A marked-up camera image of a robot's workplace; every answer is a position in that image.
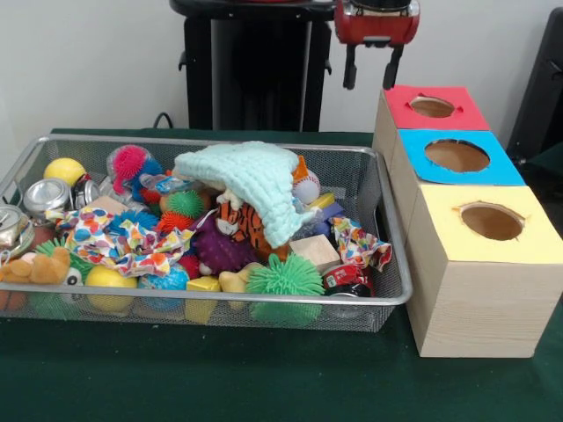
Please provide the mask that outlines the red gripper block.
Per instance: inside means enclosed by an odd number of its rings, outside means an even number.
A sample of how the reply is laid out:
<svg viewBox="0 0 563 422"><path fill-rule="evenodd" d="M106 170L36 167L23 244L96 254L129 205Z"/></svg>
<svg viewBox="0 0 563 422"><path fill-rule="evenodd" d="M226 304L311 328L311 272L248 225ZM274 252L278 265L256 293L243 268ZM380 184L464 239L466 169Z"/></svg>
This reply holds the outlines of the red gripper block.
<svg viewBox="0 0 563 422"><path fill-rule="evenodd" d="M391 90L396 83L405 44L410 43L420 23L419 1L338 1L334 11L337 37L347 44L343 87L355 87L358 45L389 47L391 59L384 71L383 88Z"/></svg>

